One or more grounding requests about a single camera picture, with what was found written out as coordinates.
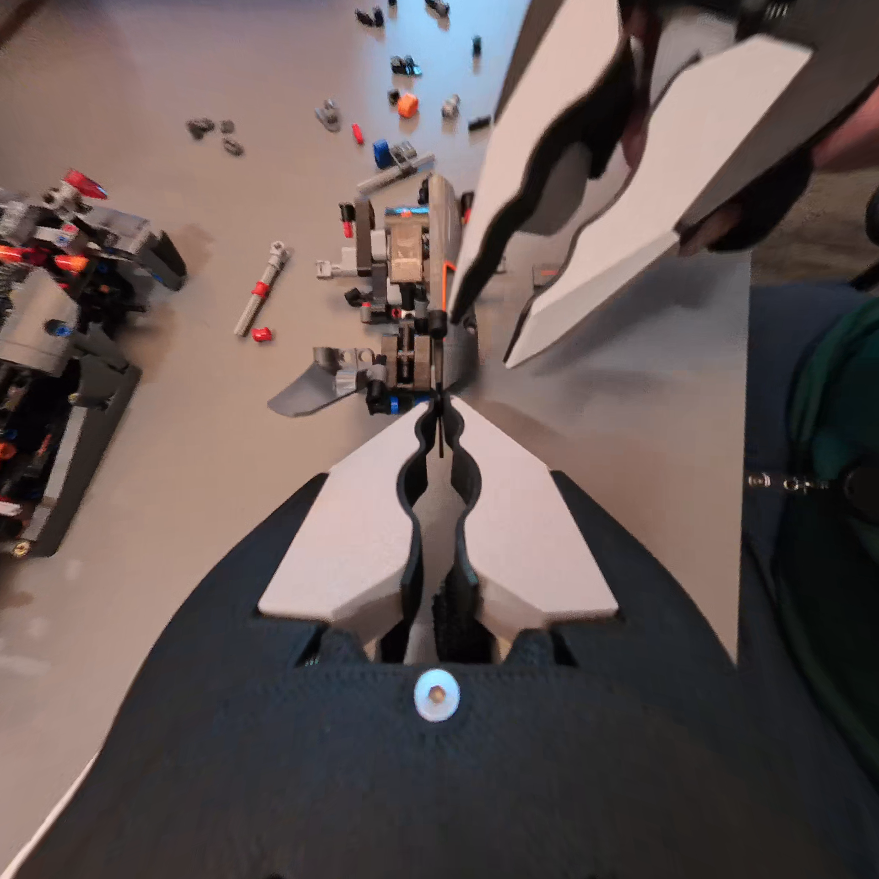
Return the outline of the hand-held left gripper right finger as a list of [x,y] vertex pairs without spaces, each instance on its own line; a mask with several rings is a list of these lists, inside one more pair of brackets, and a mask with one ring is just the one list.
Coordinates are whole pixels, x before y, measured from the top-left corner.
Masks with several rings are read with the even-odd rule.
[[526,630],[615,616],[550,468],[458,397],[445,399],[445,442],[465,505],[445,578],[445,655],[491,656]]

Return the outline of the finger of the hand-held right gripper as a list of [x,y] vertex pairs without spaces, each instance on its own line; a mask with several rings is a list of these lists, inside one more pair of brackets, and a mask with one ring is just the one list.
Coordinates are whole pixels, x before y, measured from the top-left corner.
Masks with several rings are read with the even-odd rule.
[[608,166],[632,108],[616,1],[532,2],[511,57],[448,294],[461,321],[518,232],[553,236]]
[[505,355],[517,368],[553,346],[678,244],[676,226],[811,57],[757,35],[692,64],[647,126],[640,163],[577,234],[566,267],[522,317]]

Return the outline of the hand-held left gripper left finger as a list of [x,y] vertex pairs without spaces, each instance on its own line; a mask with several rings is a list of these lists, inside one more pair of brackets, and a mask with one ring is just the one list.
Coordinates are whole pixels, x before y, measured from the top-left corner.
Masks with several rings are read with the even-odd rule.
[[331,468],[258,601],[263,616],[324,623],[403,661],[423,592],[414,507],[435,430],[434,404],[418,402]]

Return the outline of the small black lego panel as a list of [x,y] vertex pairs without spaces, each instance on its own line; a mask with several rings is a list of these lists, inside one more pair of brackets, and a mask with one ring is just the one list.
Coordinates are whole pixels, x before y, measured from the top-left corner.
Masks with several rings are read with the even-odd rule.
[[439,457],[444,457],[444,339],[432,339],[434,402],[436,413],[436,444]]

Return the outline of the grey lego assembly orange stripe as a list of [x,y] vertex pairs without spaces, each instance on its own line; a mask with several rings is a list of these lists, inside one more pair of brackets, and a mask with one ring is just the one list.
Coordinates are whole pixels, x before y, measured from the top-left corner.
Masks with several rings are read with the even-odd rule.
[[417,204],[387,207],[380,222],[368,198],[340,206],[354,240],[342,262],[358,267],[346,303],[362,324],[387,331],[377,350],[314,347],[304,372],[269,400],[272,412],[303,417],[361,394],[370,414],[396,415],[435,400],[434,337],[444,339],[444,392],[470,380],[479,364],[475,311],[459,324],[450,324],[447,312],[473,195],[458,197],[446,178],[431,173]]

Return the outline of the lego car chassis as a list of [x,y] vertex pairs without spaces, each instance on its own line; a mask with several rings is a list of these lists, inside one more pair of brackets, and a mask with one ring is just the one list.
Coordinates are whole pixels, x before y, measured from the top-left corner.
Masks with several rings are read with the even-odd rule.
[[166,232],[99,206],[79,170],[37,199],[2,189],[1,544],[60,547],[141,380],[115,337],[146,311],[144,273],[176,292],[188,269]]

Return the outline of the scattered small lego pieces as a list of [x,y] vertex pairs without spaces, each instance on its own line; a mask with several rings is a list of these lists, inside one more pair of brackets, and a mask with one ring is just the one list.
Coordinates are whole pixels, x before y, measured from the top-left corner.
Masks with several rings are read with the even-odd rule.
[[478,2],[345,2],[320,32],[314,116],[344,136],[371,170],[416,164],[417,134],[488,137],[495,123],[485,84],[484,31],[469,28]]

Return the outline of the grey lego axle red bushes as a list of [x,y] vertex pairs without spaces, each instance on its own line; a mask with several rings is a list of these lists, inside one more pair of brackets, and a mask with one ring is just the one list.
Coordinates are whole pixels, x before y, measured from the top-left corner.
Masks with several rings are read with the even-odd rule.
[[289,257],[290,253],[284,242],[277,240],[271,244],[266,269],[250,292],[244,311],[233,331],[235,336],[244,337],[248,333],[276,280],[287,265]]

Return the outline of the person's right hand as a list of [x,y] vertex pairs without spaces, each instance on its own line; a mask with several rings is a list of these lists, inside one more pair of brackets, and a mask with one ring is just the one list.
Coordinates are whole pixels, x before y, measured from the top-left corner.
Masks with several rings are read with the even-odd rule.
[[878,166],[878,117],[855,114],[812,152],[814,169],[848,173]]

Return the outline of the person's dark blue pants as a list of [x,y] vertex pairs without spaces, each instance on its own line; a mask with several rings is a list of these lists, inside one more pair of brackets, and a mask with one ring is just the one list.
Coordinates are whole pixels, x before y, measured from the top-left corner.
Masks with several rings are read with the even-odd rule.
[[[788,410],[797,376],[819,341],[869,295],[851,286],[797,283],[751,294],[745,471],[789,474]],[[775,558],[787,500],[744,490],[739,665],[755,712],[789,756],[812,826],[854,877],[877,877],[877,775],[819,702],[779,614]]]

